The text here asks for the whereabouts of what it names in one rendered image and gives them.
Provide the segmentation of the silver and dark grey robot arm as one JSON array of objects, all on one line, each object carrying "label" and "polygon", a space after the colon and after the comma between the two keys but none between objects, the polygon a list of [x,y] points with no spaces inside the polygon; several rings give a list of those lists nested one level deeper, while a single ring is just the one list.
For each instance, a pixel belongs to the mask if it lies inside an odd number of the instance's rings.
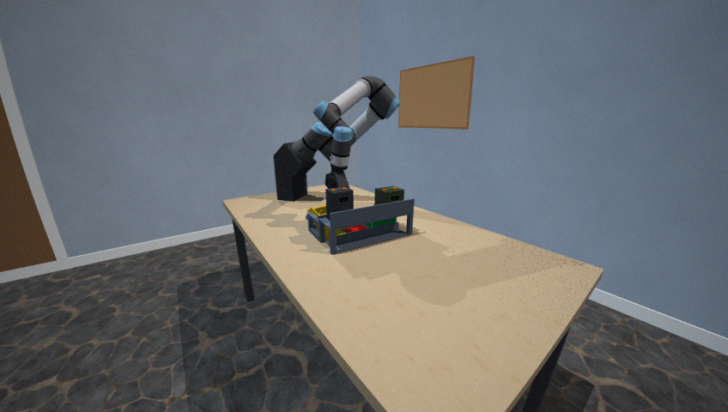
[{"label": "silver and dark grey robot arm", "polygon": [[[340,117],[366,97],[371,100],[368,109],[349,127]],[[363,76],[329,105],[322,101],[315,107],[313,113],[321,123],[312,126],[300,140],[292,144],[291,149],[300,160],[307,163],[319,150],[333,166],[346,167],[349,164],[350,147],[378,120],[388,119],[399,105],[400,100],[384,81],[376,76]]]}]

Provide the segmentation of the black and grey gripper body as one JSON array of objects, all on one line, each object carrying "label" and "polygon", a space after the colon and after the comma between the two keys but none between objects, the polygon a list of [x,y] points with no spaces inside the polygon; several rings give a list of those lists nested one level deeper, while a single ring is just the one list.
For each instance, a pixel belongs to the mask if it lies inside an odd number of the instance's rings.
[{"label": "black and grey gripper body", "polygon": [[[331,186],[331,188],[337,188],[336,182],[335,182],[334,177],[333,177],[333,171],[334,170],[337,170],[337,169],[346,170],[347,168],[348,168],[348,166],[346,166],[346,167],[336,167],[336,166],[333,166],[331,164],[331,173],[327,173],[325,175],[325,185],[326,185],[326,187],[328,189],[329,189],[329,186]],[[337,170],[337,171],[342,171],[342,170]]]}]

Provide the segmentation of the grey metal shelf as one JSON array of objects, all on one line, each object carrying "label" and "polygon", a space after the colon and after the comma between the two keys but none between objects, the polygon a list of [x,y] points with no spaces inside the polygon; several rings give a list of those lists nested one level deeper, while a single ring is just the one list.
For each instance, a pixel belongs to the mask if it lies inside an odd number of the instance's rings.
[{"label": "grey metal shelf", "polygon": [[[349,209],[318,217],[308,212],[308,230],[320,242],[330,246],[332,255],[354,250],[368,245],[378,244],[391,239],[411,235],[413,229],[415,199],[383,203],[358,209]],[[398,228],[397,217],[407,215],[406,232]],[[310,219],[310,218],[312,219]],[[396,222],[370,228],[366,223],[382,221],[396,217]],[[315,222],[318,225],[313,225]],[[330,234],[325,235],[325,226]],[[341,229],[338,230],[337,229]]]}]

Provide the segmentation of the yellow bin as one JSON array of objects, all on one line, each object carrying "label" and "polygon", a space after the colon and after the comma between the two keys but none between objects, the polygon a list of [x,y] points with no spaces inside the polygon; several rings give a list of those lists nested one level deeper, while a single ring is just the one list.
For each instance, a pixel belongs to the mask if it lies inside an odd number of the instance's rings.
[{"label": "yellow bin", "polygon": [[[326,215],[326,205],[325,206],[318,207],[318,208],[315,208],[315,209],[310,208],[310,209],[307,210],[307,213],[308,212],[314,213],[317,217],[318,217],[318,215]],[[319,227],[315,222],[313,222],[313,223],[317,227]],[[329,228],[325,226],[325,235],[326,234],[329,234]]]}]

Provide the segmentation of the green bin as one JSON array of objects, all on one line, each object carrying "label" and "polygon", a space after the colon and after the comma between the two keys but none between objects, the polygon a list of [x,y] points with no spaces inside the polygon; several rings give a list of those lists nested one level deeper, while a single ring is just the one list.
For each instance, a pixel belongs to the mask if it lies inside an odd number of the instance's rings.
[{"label": "green bin", "polygon": [[396,217],[391,218],[391,219],[382,220],[382,221],[366,223],[366,225],[368,225],[370,228],[372,228],[372,227],[379,227],[379,226],[383,226],[383,225],[387,225],[387,224],[391,224],[391,223],[395,223],[395,222],[396,222]]}]

